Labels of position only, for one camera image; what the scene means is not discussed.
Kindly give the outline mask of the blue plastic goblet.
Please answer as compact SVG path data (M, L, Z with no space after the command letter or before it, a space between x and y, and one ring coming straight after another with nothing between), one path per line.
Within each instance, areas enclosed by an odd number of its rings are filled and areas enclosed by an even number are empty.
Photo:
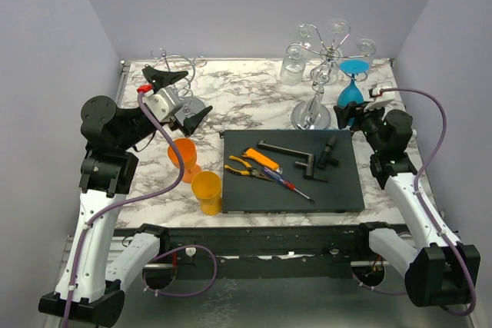
M337 62L340 71L350 78L349 85L339 94L337 104L334 106L336 118L337 112L345 108L349 103L361 104L364 97L361 90L356 85L356 75L362 75L362 81L367 79L367 73L371 67L370 63L363 58L346 58L342 62Z

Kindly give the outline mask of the orange plastic goblet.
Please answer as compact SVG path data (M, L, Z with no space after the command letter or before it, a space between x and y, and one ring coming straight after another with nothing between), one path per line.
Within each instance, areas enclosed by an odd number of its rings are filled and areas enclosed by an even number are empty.
M184 175L182 181L190 184L194 177L201 172L201 167L197 164L197 150L195 144L189 138L178 138L174 144L181 155L184 164Z

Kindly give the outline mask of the clear tumbler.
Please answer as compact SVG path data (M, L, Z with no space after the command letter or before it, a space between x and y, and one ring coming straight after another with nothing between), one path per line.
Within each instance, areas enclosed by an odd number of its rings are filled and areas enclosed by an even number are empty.
M369 65L372 65L376 53L376 44L369 38L360 38L355 42L359 55Z

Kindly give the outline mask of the small clear wine glass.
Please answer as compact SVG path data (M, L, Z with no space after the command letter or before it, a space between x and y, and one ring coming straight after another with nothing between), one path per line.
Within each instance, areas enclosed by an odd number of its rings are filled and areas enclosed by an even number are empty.
M323 105L324 87L333 84L336 80L336 74L331 65L320 65L311 71L312 88L314 90L313 98L307 103L307 123L308 128L325 129L331 123L329 110Z

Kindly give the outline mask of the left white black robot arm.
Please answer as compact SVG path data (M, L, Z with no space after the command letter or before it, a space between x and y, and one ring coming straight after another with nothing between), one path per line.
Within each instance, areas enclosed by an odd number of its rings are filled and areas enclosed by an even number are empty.
M156 132L169 141L165 125L189 137L212 109L205 107L178 119L184 102L174 85L186 79L188 72L145 66L142 73L146 83L138 89L136 108L120 108L110 97L100 95L88 99L81 109L81 134L87 144L77 227L65 271L55 290L42 296L38 305L39 312L61 317L62 326L71 320L114 326L126 291L144 266L175 256L168 229L143 224L122 253L108 262L118 215L132 202L128 194L138 158L131 148Z

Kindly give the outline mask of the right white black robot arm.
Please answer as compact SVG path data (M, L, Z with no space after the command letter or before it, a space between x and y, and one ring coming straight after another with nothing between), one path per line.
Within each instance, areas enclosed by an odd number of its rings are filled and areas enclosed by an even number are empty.
M354 252L362 260L382 256L404 278L405 290L418 307L467 305L470 314L477 303L475 290L480 254L465 245L429 203L419 171L406 150L412 137L413 118L401 110L367 109L351 102L335 107L339 128L361 131L373 149L371 174L397 206L414 244L381 222L363 224L354 240Z

